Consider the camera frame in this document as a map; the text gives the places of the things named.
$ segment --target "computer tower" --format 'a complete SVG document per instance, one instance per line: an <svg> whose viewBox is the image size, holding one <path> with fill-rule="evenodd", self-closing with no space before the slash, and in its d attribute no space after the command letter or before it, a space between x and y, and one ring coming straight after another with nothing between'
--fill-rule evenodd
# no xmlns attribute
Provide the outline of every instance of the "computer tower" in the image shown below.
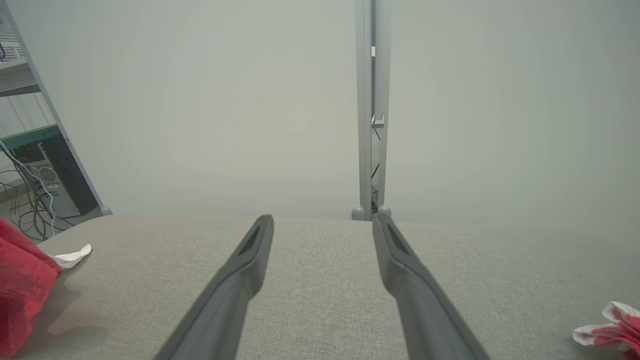
<svg viewBox="0 0 640 360"><path fill-rule="evenodd" d="M57 125L9 136L2 141L18 161L42 180L40 184L21 169L25 178L34 184L41 203L57 217L85 215L98 205ZM42 186L53 196L52 203Z"/></svg>

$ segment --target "white cable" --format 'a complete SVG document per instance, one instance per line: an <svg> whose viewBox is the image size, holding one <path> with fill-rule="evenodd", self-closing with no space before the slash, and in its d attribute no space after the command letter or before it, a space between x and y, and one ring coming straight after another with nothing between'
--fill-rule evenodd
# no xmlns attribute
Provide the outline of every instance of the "white cable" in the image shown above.
<svg viewBox="0 0 640 360"><path fill-rule="evenodd" d="M6 148L6 146L4 146L4 143L2 142L2 140L0 140L0 146L2 146L2 148L6 151L6 154L13 159L13 161L15 161L16 163L22 165L24 170L27 170L27 172L29 173L29 175L33 176L35 179L37 179L38 181L40 181L40 184L42 185L42 189L44 190L45 193L47 193L47 195L50 198L49 201L49 211L51 211L51 214L53 215L53 217L51 218L51 230L53 231L53 236L56 236L56 228L53 225L53 222L56 221L56 214L53 212L53 196L51 195L51 193L47 190L47 187L44 186L44 181L42 181L42 179L40 179L39 177L37 177L36 175L33 175L33 173L29 170L29 168L21 163L18 159L16 159L13 155L11 155L11 151L9 151L9 149Z"/></svg>

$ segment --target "red and white cloth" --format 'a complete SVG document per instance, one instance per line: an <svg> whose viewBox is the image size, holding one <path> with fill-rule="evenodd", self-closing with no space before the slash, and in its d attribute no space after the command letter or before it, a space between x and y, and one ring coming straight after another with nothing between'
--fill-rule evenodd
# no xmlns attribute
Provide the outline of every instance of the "red and white cloth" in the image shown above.
<svg viewBox="0 0 640 360"><path fill-rule="evenodd" d="M612 301L602 315L611 323L579 327L573 339L582 345L618 345L628 360L640 360L640 311Z"/></svg>

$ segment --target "crumpled cloth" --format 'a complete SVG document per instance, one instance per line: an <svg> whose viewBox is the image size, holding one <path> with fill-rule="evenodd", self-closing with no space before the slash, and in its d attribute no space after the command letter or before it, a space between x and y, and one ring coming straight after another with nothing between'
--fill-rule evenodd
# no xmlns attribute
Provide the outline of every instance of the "crumpled cloth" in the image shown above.
<svg viewBox="0 0 640 360"><path fill-rule="evenodd" d="M0 218L0 356L27 342L62 268L18 229Z"/></svg>
<svg viewBox="0 0 640 360"><path fill-rule="evenodd" d="M579 327L573 339L582 345L618 345L628 360L640 360L640 311L612 301L602 315L611 323Z"/></svg>

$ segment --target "white wall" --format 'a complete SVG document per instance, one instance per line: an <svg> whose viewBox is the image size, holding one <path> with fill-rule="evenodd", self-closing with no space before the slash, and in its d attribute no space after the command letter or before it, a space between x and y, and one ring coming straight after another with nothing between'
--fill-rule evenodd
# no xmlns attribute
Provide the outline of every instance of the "white wall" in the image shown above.
<svg viewBox="0 0 640 360"><path fill-rule="evenodd" d="M55 123L42 94L0 97L0 138ZM0 171L13 168L11 160L0 151ZM10 183L18 179L20 175L16 172L0 174L0 183Z"/></svg>
<svg viewBox="0 0 640 360"><path fill-rule="evenodd" d="M393 2L396 221L637 241L640 2Z"/></svg>
<svg viewBox="0 0 640 360"><path fill-rule="evenodd" d="M349 218L351 1L8 1L115 213Z"/></svg>

